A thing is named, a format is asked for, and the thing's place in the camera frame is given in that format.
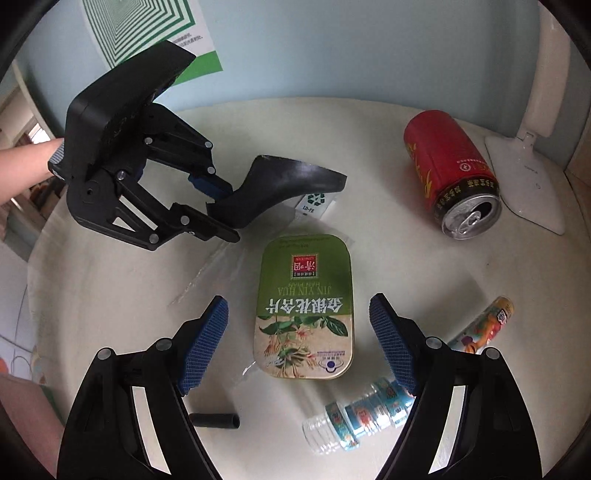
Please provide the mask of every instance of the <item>plastic bottle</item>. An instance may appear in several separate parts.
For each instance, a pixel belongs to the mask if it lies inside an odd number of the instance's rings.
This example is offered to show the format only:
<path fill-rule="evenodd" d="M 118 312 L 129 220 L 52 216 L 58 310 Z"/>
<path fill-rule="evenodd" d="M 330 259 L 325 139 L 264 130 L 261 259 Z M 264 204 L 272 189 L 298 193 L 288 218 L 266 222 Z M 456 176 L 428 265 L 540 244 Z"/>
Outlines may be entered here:
<path fill-rule="evenodd" d="M 364 435 L 404 425 L 413 402 L 414 398 L 396 380 L 380 378 L 361 399 L 346 407 L 333 402 L 323 414 L 306 420 L 302 424 L 304 437 L 319 454 L 352 450 Z"/>

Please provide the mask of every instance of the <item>white stand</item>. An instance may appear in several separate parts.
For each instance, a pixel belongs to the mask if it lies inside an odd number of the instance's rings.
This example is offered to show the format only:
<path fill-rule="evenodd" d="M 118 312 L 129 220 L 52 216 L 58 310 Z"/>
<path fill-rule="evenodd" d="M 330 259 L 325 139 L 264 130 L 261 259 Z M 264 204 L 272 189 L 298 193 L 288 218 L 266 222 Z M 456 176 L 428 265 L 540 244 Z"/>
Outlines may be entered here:
<path fill-rule="evenodd" d="M 534 152 L 533 142 L 486 137 L 485 144 L 509 210 L 562 235 L 564 215 L 550 177 Z"/>
<path fill-rule="evenodd" d="M 509 209 L 559 235 L 564 215 L 543 163 L 534 152 L 540 135 L 554 130 L 570 63 L 570 39 L 540 5 L 540 49 L 530 100 L 515 138 L 486 137 L 501 196 Z"/>

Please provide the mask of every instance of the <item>blue gripper pad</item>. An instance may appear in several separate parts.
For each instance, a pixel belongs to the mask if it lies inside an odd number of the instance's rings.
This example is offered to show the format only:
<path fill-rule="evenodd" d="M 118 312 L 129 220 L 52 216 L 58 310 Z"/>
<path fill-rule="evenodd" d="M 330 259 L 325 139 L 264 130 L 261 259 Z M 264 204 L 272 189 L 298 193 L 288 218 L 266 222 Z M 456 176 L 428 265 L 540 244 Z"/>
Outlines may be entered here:
<path fill-rule="evenodd" d="M 392 373 L 400 385 L 410 394 L 416 395 L 418 385 L 413 356 L 400 335 L 392 314 L 396 315 L 396 312 L 384 296 L 376 295 L 369 302 L 369 322 L 374 328 Z"/>
<path fill-rule="evenodd" d="M 185 354 L 182 373 L 178 379 L 181 395 L 186 395 L 189 390 L 201 383 L 203 374 L 228 325 L 227 301 L 222 297 L 215 297 L 200 320 L 204 321 L 204 325 Z"/>

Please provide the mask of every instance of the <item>table surface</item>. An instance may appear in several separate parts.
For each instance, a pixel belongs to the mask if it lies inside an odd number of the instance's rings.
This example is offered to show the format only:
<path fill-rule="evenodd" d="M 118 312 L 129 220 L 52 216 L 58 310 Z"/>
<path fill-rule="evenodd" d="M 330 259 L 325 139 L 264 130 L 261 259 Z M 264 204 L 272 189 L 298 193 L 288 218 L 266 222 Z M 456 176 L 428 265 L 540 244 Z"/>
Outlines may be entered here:
<path fill-rule="evenodd" d="M 359 449 L 330 456 L 312 454 L 301 431 L 302 421 L 325 404 L 354 400 L 389 373 L 368 321 L 369 299 L 385 293 L 426 335 L 449 340 L 503 294 L 513 300 L 515 315 L 493 344 L 521 389 L 547 471 L 589 414 L 591 244 L 580 209 L 563 172 L 548 162 L 566 216 L 563 236 L 504 208 L 498 223 L 475 239 L 445 237 L 424 210 L 402 140 L 418 112 L 377 102 L 298 98 L 180 114 L 214 143 L 218 173 L 234 187 L 258 154 L 297 158 L 349 176 L 323 217 L 326 228 L 349 239 L 355 299 L 353 364 L 331 381 L 281 380 L 255 367 L 242 374 L 252 363 L 256 301 L 256 281 L 248 279 L 258 278 L 261 244 L 272 232 L 245 235 L 223 253 L 232 265 L 210 268 L 195 280 L 220 241 L 180 235 L 155 252 L 144 251 L 82 228 L 62 199 L 31 256 L 28 286 L 38 349 L 63 413 L 101 347 L 144 350 L 200 316 L 220 293 L 230 304 L 229 326 L 201 386 L 185 398 L 189 412 L 236 411 L 241 417 L 238 430 L 198 430 L 222 477 L 371 479 L 391 451 L 396 430 L 364 437 Z M 460 124 L 487 158 L 483 139 L 491 132 Z M 204 209 L 205 196 L 178 171 L 148 162 L 142 184 L 165 205 L 176 201 Z M 148 454 L 166 470 L 145 396 L 137 390 Z M 434 468 L 449 455 L 460 405 L 456 394 Z"/>

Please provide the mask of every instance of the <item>poster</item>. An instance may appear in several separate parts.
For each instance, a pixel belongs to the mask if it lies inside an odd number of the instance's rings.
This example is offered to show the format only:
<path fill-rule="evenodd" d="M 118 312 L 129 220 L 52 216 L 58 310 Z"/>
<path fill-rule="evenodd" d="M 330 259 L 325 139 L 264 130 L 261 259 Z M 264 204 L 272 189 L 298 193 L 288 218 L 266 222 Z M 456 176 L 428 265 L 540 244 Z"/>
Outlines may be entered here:
<path fill-rule="evenodd" d="M 80 0 L 80 4 L 90 36 L 110 69 L 170 40 L 197 57 L 176 83 L 222 71 L 197 0 Z"/>

